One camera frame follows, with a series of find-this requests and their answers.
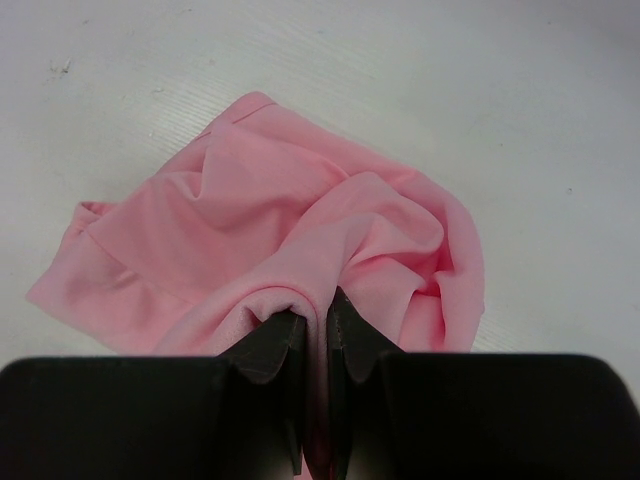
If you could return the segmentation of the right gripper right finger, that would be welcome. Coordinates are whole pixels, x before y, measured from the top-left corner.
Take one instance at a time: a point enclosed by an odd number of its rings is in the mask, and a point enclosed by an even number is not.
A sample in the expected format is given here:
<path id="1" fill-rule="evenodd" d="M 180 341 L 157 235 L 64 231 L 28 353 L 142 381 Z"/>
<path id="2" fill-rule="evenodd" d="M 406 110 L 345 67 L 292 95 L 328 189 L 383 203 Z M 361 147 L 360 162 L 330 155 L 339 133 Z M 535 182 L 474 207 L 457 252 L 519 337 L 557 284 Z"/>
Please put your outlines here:
<path id="1" fill-rule="evenodd" d="M 367 322 L 337 288 L 326 322 L 330 477 L 394 475 L 380 361 L 401 349 Z"/>

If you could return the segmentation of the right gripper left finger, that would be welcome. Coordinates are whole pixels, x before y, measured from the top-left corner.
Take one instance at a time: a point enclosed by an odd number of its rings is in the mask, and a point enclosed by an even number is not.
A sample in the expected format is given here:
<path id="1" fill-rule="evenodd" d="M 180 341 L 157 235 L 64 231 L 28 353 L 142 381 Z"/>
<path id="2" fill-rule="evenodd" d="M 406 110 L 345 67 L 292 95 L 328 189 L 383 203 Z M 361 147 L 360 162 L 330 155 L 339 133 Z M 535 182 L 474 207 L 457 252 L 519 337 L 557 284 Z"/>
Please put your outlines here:
<path id="1" fill-rule="evenodd" d="M 217 475 L 296 475 L 302 468 L 306 397 L 306 320 L 272 315 L 219 358 Z"/>

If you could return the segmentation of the pink t shirt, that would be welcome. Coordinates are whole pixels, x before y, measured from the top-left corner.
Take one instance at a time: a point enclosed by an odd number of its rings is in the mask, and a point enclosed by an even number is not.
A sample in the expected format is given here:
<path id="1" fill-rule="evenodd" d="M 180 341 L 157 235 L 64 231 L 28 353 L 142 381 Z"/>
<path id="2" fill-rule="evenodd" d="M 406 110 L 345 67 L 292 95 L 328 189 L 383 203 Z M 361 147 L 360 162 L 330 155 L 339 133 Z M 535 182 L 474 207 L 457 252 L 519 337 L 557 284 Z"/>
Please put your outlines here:
<path id="1" fill-rule="evenodd" d="M 276 312 L 304 317 L 302 475 L 324 479 L 337 290 L 405 350 L 469 350 L 484 311 L 474 222 L 418 170 L 255 92 L 125 200 L 80 203 L 27 299 L 124 354 L 217 355 Z"/>

